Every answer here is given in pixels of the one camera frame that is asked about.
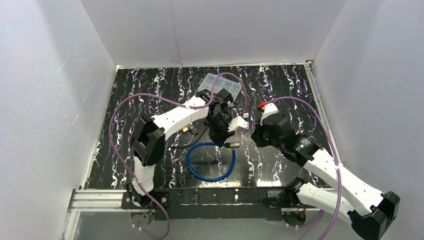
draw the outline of black marbled mat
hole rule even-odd
[[[182,67],[119,70],[113,85],[109,104],[91,174],[86,183],[88,189],[122,189],[131,177],[110,148],[108,124],[111,114],[120,101],[136,93],[152,93],[173,101],[184,103],[195,95],[202,79],[208,74],[230,72],[243,79],[249,100],[250,126],[255,120],[256,108],[263,101],[280,96],[299,97],[316,106],[303,65],[270,66],[226,66],[226,67]],[[241,114],[243,93],[237,98],[233,115]],[[312,135],[328,149],[325,135],[311,111],[294,101],[277,102],[280,111],[288,116],[298,132]],[[134,167],[130,156],[129,139],[141,113],[148,116],[164,113],[175,106],[152,98],[135,99],[124,105],[115,119],[114,141],[126,162]],[[194,123],[201,132],[202,120]],[[277,187],[289,184],[301,177],[317,186],[326,184],[314,174],[288,161],[273,147],[256,148],[250,139],[251,131],[238,130],[228,142],[240,142],[236,149],[236,165],[233,173],[221,182],[202,182],[194,178],[186,168],[188,149],[166,149],[164,159],[156,165],[155,188],[207,188],[207,187]],[[190,132],[177,133],[168,140],[169,145],[180,146],[190,143],[197,136]],[[210,142],[208,132],[199,141]],[[223,148],[203,147],[195,150],[190,161],[196,172],[206,178],[222,176],[231,164],[231,151]]]

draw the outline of coiled blue cable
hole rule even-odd
[[[187,163],[187,168],[190,171],[191,174],[193,174],[193,176],[199,180],[205,181],[205,182],[218,182],[221,181],[223,179],[225,179],[226,177],[228,177],[231,172],[233,171],[234,165],[236,164],[236,151],[233,149],[232,150],[232,162],[231,162],[231,166],[229,167],[228,171],[217,178],[206,178],[203,176],[200,176],[199,174],[195,173],[195,171],[192,168],[192,165],[190,164],[190,154],[192,153],[192,151],[198,147],[202,147],[202,146],[216,146],[215,143],[213,142],[202,142],[202,143],[198,143],[196,145],[194,145],[193,147],[190,148],[190,150],[188,150],[187,152],[187,156],[185,157],[186,163]]]

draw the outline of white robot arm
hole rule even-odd
[[[365,240],[379,240],[395,220],[400,198],[389,191],[382,191],[368,185],[343,165],[336,166],[333,157],[306,134],[296,134],[283,114],[270,103],[261,105],[262,116],[255,123],[251,138],[257,147],[273,146],[299,166],[316,174],[337,190],[336,169],[342,180],[342,199],[338,218],[351,224],[355,232]],[[279,201],[295,206],[306,204],[333,214],[337,195],[296,178],[279,195]]]
[[[209,101],[209,92],[203,90],[184,103],[185,106],[204,106]],[[156,163],[164,156],[165,142],[170,136],[183,127],[201,119],[209,125],[210,139],[219,147],[224,141],[234,135],[238,128],[249,129],[249,123],[241,116],[230,119],[228,108],[234,105],[231,94],[222,89],[214,96],[210,106],[192,109],[189,107],[176,107],[151,118],[141,117],[133,132],[130,144],[134,155],[133,179],[135,191],[144,196],[145,193],[134,181],[138,181],[147,192],[153,190],[153,176]]]

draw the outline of white backdrop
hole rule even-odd
[[[383,240],[424,239],[423,29],[422,0],[347,0],[314,61],[343,162],[400,196]]]
[[[81,0],[124,67],[313,60],[346,0]]]
[[[0,1],[0,234],[58,240],[115,76],[78,0]]]

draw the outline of connector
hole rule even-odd
[[[238,149],[240,148],[240,142],[226,142],[223,147],[227,149]]]

